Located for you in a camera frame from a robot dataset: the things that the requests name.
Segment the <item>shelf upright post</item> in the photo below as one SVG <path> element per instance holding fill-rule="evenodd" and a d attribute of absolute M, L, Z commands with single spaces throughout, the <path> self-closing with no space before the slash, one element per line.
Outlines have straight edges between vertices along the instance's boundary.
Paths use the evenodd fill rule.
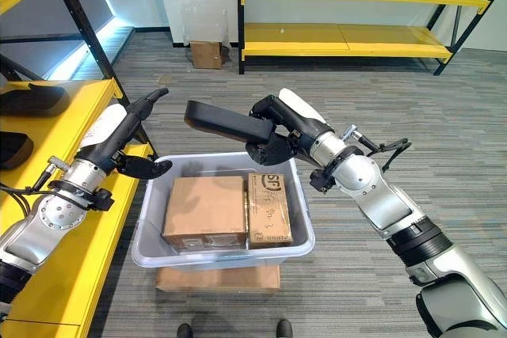
<path fill-rule="evenodd" d="M 244 0 L 238 0 L 238 66 L 239 73 L 245 73 L 243 49 L 245 49 L 245 5 Z"/>
<path fill-rule="evenodd" d="M 474 29 L 477 26 L 477 24 L 481 21 L 481 19 L 484 17 L 484 15 L 486 14 L 486 12 L 488 11 L 488 9 L 491 7 L 491 5 L 494 2 L 494 0 L 489 0 L 489 1 L 490 1 L 490 4 L 488 4 L 488 6 L 484 9 L 484 12 L 482 12 L 480 14 L 478 13 L 478 14 L 476 14 L 474 16 L 474 18 L 472 19 L 472 21 L 470 22 L 470 24 L 463 31 L 463 33 L 462 33 L 461 37 L 458 39 L 458 41 L 456 41 L 456 43 L 453 44 L 449 48 L 449 51 L 452 53 L 451 57 L 449 57 L 446 61 L 440 63 L 440 65 L 435 70 L 435 72 L 433 73 L 433 75 L 440 75 L 442 73 L 442 71 L 445 69 L 445 67 L 451 62 L 451 60 L 454 58 L 454 56 L 456 55 L 456 53 L 463 46 L 464 42 L 467 40 L 467 38 L 469 37 L 469 35 L 474 31 Z"/>
<path fill-rule="evenodd" d="M 446 6 L 445 4 L 438 5 L 438 7 L 435 9 L 435 12 L 431 16 L 431 19 L 429 19 L 428 25 L 426 26 L 427 29 L 429 29 L 430 31 L 432 30 L 436 21 L 438 20 L 438 18 L 440 17 L 442 12 L 444 11 L 445 6 Z"/>
<path fill-rule="evenodd" d="M 88 20 L 85 10 L 81 6 L 81 2 L 79 0 L 63 0 L 63 2 L 65 3 L 65 6 L 69 10 L 69 13 L 72 16 L 74 23 L 78 27 L 82 39 L 85 41 L 86 45 L 88 46 L 88 49 L 90 50 L 90 53 L 95 58 L 95 61 L 97 62 L 98 67 L 100 68 L 102 74 L 104 75 L 104 78 L 105 79 L 114 78 L 116 84 L 118 85 L 118 88 L 120 89 L 122 94 L 122 97 L 118 99 L 118 102 L 124 107 L 127 107 L 130 104 L 127 94 L 125 93 L 123 87 L 121 86 L 120 80 L 116 76 L 116 73 L 114 72 L 111 63 L 109 62 L 109 59 L 105 55 L 101 43 L 99 43 L 98 41 L 97 35 L 95 35 L 95 31 L 93 30 L 90 20 Z M 154 152 L 152 158 L 155 159 L 158 157 L 153 147 L 153 144 L 150 141 L 150 138 L 148 138 L 147 133 L 144 131 L 143 126 L 139 126 L 138 131 L 135 133 L 135 138 L 142 143 L 149 143 L 151 149 Z"/>

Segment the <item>plastic bin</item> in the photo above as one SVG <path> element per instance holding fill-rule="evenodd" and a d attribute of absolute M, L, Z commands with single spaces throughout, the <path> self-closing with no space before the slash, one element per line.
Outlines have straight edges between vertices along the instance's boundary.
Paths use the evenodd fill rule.
<path fill-rule="evenodd" d="M 303 189 L 294 160 L 266 167 L 257 164 L 245 152 L 229 154 L 184 154 L 165 156 L 173 167 L 163 176 L 150 180 L 144 196 L 141 215 L 134 236 L 132 259 L 140 267 L 176 267 L 187 271 L 256 267 L 280 264 L 288 257 L 309 253 L 315 235 L 308 216 Z M 281 173 L 285 175 L 288 210 L 293 242 L 286 247 L 178 253 L 163 238 L 162 227 L 173 180 L 177 177 L 244 176 L 248 173 Z"/>

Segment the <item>box on shelf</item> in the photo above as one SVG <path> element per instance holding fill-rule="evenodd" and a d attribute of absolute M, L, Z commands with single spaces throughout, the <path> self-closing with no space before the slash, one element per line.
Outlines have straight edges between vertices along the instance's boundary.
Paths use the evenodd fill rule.
<path fill-rule="evenodd" d="M 193 67 L 222 69 L 222 44 L 209 41 L 190 41 Z"/>
<path fill-rule="evenodd" d="M 249 173 L 248 228 L 252 249 L 292 243 L 283 175 Z"/>
<path fill-rule="evenodd" d="M 157 271 L 155 286 L 165 292 L 217 292 L 272 294 L 280 290 L 280 266 L 180 271 L 165 267 Z"/>
<path fill-rule="evenodd" d="M 240 176 L 176 178 L 162 235 L 179 251 L 244 249 L 243 197 Z"/>

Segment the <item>black object on shelf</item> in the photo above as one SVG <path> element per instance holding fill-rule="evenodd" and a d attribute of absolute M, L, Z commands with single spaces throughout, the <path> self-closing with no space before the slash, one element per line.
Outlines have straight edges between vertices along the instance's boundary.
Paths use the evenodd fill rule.
<path fill-rule="evenodd" d="M 0 169 L 14 169 L 32 154 L 33 141 L 18 132 L 0 131 Z"/>
<path fill-rule="evenodd" d="M 29 84 L 29 89 L 0 95 L 0 115 L 54 116 L 65 111 L 71 98 L 63 87 Z"/>

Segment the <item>brown cardboard box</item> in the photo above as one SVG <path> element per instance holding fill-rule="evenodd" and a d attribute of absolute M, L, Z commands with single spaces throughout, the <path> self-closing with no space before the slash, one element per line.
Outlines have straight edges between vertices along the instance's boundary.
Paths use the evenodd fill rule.
<path fill-rule="evenodd" d="M 193 67 L 196 69 L 222 69 L 221 43 L 190 41 Z"/>
<path fill-rule="evenodd" d="M 283 175 L 249 173 L 248 228 L 252 249 L 292 243 Z"/>
<path fill-rule="evenodd" d="M 280 290 L 280 266 L 179 271 L 159 268 L 156 287 L 165 292 L 276 293 Z"/>
<path fill-rule="evenodd" d="M 244 249 L 242 177 L 174 180 L 163 237 L 177 250 Z"/>

